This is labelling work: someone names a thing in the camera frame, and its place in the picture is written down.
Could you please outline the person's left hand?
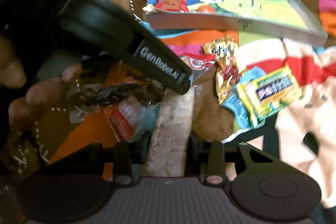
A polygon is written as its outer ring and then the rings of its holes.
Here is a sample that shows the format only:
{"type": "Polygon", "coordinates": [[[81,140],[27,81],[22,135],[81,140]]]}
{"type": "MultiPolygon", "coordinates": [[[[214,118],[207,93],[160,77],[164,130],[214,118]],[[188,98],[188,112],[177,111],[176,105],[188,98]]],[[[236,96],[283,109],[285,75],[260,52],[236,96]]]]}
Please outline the person's left hand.
{"type": "MultiPolygon", "coordinates": [[[[44,111],[60,100],[81,72],[80,63],[70,65],[60,77],[34,84],[24,97],[11,102],[8,109],[8,124],[11,129],[22,131],[31,128],[44,111]]],[[[21,62],[15,57],[10,43],[1,37],[1,85],[7,88],[21,88],[26,81],[21,62]]]]}

